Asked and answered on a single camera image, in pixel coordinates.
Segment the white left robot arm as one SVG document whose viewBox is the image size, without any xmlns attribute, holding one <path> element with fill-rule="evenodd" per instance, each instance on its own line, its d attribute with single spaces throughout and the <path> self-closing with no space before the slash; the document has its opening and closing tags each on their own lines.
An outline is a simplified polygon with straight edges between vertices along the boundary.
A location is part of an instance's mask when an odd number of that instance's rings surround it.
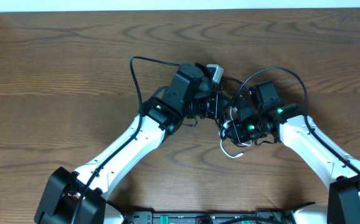
<svg viewBox="0 0 360 224">
<path fill-rule="evenodd" d="M 179 100 L 166 93 L 142 105 L 129 128 L 88 163 L 69 172 L 59 167 L 49 177 L 34 217 L 36 223 L 123 223 L 108 205 L 111 193 L 148 153 L 174 134 L 186 118 L 217 119 L 230 99 L 213 91 L 203 98 Z"/>
</svg>

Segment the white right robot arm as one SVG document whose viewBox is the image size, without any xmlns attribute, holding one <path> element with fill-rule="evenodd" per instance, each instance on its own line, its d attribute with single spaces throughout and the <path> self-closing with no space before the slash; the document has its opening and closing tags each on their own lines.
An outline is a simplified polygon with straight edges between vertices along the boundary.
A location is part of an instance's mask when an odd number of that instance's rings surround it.
<svg viewBox="0 0 360 224">
<path fill-rule="evenodd" d="M 328 204 L 289 212 L 292 223 L 360 223 L 360 160 L 325 135 L 297 104 L 260 105 L 246 118 L 229 118 L 219 135 L 244 147 L 271 134 L 295 151 L 328 189 Z"/>
</svg>

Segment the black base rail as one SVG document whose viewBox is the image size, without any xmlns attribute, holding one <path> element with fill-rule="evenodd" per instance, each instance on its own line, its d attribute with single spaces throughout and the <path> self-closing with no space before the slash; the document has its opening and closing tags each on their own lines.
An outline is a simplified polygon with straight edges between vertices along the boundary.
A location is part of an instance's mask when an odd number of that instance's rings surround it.
<svg viewBox="0 0 360 224">
<path fill-rule="evenodd" d="M 259 208 L 255 211 L 230 212 L 157 212 L 151 208 L 124 211 L 108 207 L 104 224 L 198 224 L 224 223 L 236 219 L 238 223 L 326 223 L 326 207 L 309 202 L 291 210 Z"/>
</svg>

